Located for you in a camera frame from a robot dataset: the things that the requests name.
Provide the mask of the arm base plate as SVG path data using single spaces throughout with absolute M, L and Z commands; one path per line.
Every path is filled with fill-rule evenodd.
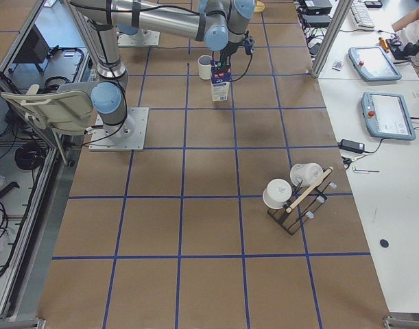
M 150 31 L 148 35 L 145 35 L 142 38 L 131 38 L 128 35 L 120 34 L 118 37 L 118 46 L 134 48 L 157 47 L 159 38 L 160 33 L 155 31 Z
M 94 130 L 93 143 L 88 144 L 91 151 L 143 151 L 149 116 L 148 107 L 128 107 L 128 116 L 123 127 L 112 136 L 119 127 L 105 125 Z

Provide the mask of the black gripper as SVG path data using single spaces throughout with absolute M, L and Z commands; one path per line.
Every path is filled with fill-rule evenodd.
M 230 70 L 230 58 L 242 46 L 242 42 L 230 42 L 221 50 L 220 71 L 228 72 Z

